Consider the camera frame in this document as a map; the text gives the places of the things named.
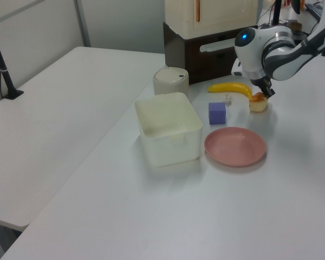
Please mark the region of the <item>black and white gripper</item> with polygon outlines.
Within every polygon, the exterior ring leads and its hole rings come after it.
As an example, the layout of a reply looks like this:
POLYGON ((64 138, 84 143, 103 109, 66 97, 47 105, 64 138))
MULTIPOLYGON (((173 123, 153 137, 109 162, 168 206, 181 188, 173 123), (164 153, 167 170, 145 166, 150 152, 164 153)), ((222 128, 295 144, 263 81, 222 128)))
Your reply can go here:
POLYGON ((240 60, 235 60, 231 69, 231 74, 249 79, 254 86, 260 88, 261 92, 266 98, 270 98, 275 95, 275 91, 271 87, 271 81, 265 75, 263 69, 247 71, 243 68, 240 60))

